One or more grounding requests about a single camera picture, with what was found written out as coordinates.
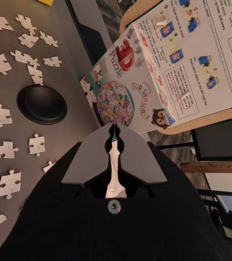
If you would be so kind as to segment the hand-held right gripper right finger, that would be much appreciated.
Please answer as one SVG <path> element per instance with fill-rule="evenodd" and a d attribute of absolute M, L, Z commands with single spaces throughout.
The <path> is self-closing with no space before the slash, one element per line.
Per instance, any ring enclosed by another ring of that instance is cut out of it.
<path fill-rule="evenodd" d="M 119 182 L 126 196 L 134 197 L 140 188 L 150 190 L 151 185 L 167 183 L 167 178 L 153 155 L 147 141 L 123 125 L 115 125 L 120 152 L 118 161 Z"/>

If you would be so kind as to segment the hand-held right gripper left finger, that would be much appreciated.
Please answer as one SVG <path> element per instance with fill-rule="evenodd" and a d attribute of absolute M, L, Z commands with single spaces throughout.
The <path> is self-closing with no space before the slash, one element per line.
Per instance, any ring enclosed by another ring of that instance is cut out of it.
<path fill-rule="evenodd" d="M 114 124 L 107 124 L 87 136 L 81 143 L 62 184 L 91 189 L 96 198 L 105 198 L 111 181 L 112 138 Z"/>

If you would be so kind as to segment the black round ball stand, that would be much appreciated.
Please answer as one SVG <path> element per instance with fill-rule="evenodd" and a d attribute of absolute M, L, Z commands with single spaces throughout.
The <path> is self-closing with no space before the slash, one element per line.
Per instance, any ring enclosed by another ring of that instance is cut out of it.
<path fill-rule="evenodd" d="M 55 89 L 34 84 L 24 87 L 17 95 L 20 112 L 30 121 L 41 125 L 54 125 L 67 114 L 67 104 Z"/>

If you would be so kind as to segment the colourful puzzle box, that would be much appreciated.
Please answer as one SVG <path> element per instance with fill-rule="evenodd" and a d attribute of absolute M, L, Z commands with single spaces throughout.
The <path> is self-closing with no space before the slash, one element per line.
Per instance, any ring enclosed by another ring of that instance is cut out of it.
<path fill-rule="evenodd" d="M 133 23 L 80 83 L 99 127 L 122 124 L 140 134 L 175 123 L 148 38 Z"/>

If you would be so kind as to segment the white instruction leaflet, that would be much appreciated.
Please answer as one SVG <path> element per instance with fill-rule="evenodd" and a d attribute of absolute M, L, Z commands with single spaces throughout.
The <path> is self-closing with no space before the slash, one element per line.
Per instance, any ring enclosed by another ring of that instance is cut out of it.
<path fill-rule="evenodd" d="M 108 184 L 105 198 L 126 198 L 125 188 L 118 179 L 118 157 L 120 152 L 117 148 L 117 140 L 112 142 L 112 149 L 109 152 L 111 159 L 111 181 Z"/>

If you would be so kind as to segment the wooden ledge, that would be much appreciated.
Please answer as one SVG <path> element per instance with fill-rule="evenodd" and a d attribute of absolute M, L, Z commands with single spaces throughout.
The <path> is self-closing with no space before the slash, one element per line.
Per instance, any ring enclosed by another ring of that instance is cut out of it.
<path fill-rule="evenodd" d="M 180 168 L 184 173 L 231 173 L 232 161 L 182 162 Z"/>

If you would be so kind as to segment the black flat screen monitor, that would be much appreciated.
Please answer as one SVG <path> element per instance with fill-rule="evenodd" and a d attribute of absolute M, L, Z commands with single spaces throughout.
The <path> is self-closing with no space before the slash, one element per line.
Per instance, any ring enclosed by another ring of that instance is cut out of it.
<path fill-rule="evenodd" d="M 232 119 L 191 130 L 197 161 L 232 161 Z"/>

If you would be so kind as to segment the white printed instruction poster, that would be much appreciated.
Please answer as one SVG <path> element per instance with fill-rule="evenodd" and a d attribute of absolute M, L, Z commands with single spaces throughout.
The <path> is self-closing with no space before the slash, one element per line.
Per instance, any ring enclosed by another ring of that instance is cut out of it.
<path fill-rule="evenodd" d="M 161 1 L 131 23 L 150 40 L 169 102 L 190 93 L 171 106 L 171 127 L 232 108 L 232 0 Z"/>

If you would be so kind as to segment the dark teal seat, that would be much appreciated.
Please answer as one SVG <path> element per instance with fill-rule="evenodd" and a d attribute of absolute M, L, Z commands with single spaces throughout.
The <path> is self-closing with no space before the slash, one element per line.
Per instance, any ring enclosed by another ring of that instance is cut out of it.
<path fill-rule="evenodd" d="M 107 52 L 106 46 L 101 37 L 101 34 L 98 31 L 83 24 L 79 25 L 86 43 L 86 52 L 89 56 L 92 66 L 94 66 Z"/>

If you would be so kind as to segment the light wooden board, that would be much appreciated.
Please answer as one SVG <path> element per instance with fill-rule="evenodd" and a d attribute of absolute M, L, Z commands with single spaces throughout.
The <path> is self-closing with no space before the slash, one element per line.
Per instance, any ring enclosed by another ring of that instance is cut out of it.
<path fill-rule="evenodd" d="M 136 4 L 131 6 L 125 12 L 121 20 L 119 29 L 120 34 L 125 31 L 128 24 L 137 19 L 139 16 L 144 15 L 150 9 L 153 9 L 160 2 L 160 0 L 139 0 Z M 200 117 L 167 129 L 160 128 L 157 131 L 163 134 L 173 135 L 229 119 L 232 119 L 232 108 Z"/>

